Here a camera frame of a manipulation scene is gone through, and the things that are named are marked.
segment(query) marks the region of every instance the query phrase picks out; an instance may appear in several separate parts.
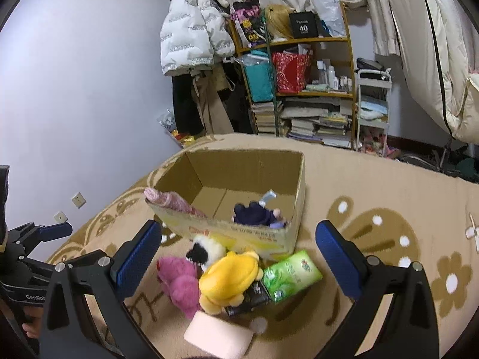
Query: red bag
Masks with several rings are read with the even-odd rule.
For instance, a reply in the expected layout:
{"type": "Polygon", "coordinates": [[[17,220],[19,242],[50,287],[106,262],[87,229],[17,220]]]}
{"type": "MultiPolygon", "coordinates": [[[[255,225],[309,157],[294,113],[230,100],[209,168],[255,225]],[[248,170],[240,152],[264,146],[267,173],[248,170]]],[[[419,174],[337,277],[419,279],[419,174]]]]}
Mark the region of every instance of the red bag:
{"type": "Polygon", "coordinates": [[[311,56],[274,52],[272,62],[276,68],[276,85],[279,93],[298,93],[306,86],[311,56]]]}

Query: open cardboard box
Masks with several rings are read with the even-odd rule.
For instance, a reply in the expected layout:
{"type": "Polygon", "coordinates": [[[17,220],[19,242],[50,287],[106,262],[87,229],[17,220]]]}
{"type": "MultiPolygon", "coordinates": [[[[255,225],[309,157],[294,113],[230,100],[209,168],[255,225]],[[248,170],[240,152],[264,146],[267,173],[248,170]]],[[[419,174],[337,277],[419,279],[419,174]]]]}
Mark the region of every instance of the open cardboard box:
{"type": "Polygon", "coordinates": [[[149,206],[183,237],[205,234],[227,249],[254,250],[262,258],[282,260],[293,253],[305,199],[304,157],[300,152],[275,150],[199,150],[179,157],[156,184],[159,191],[175,191],[208,218],[149,206]],[[273,190],[268,209],[279,208],[285,228],[236,224],[235,204],[246,206],[273,190]]]}

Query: jacket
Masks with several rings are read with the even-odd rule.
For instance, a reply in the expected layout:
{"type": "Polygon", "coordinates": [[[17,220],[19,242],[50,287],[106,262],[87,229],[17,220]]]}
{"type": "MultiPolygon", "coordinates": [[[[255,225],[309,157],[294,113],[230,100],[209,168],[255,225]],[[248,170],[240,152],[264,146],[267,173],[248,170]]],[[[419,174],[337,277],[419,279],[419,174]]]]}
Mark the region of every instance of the jacket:
{"type": "Polygon", "coordinates": [[[235,52],[224,17],[210,0],[172,0],[160,37],[165,75],[211,70],[215,62],[235,52]]]}

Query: wall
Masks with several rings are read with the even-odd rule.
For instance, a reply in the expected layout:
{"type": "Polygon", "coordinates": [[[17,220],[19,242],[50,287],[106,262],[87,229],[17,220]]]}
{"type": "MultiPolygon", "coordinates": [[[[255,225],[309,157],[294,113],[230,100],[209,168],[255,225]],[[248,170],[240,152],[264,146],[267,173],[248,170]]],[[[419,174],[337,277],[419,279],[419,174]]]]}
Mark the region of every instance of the wall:
{"type": "Polygon", "coordinates": [[[383,57],[374,54],[373,28],[367,9],[351,10],[347,15],[354,60],[359,57],[377,60],[385,67],[392,68],[389,134],[444,146],[448,134],[411,97],[402,72],[401,57],[383,57]]]}
{"type": "MultiPolygon", "coordinates": [[[[161,73],[168,0],[21,0],[0,32],[0,163],[7,224],[76,230],[178,151],[156,122],[172,106],[161,73]],[[77,209],[80,191],[87,203],[77,209]]],[[[44,260],[61,243],[40,244],[44,260]]]]}

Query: wall socket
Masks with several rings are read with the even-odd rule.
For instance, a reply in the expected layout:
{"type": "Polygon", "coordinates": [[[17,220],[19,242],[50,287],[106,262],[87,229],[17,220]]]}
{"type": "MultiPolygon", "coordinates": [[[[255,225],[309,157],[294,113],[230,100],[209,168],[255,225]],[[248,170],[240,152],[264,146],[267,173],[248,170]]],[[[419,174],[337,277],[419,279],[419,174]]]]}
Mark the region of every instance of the wall socket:
{"type": "Polygon", "coordinates": [[[72,198],[71,198],[72,202],[75,204],[75,206],[80,209],[83,205],[86,204],[87,200],[85,198],[83,198],[83,196],[81,195],[80,192],[78,192],[77,194],[75,194],[72,198]]]}
{"type": "Polygon", "coordinates": [[[66,216],[65,213],[63,213],[62,211],[59,211],[57,213],[55,213],[53,215],[53,218],[55,219],[55,221],[58,223],[58,224],[61,224],[61,223],[66,223],[68,221],[68,217],[66,216]]]}

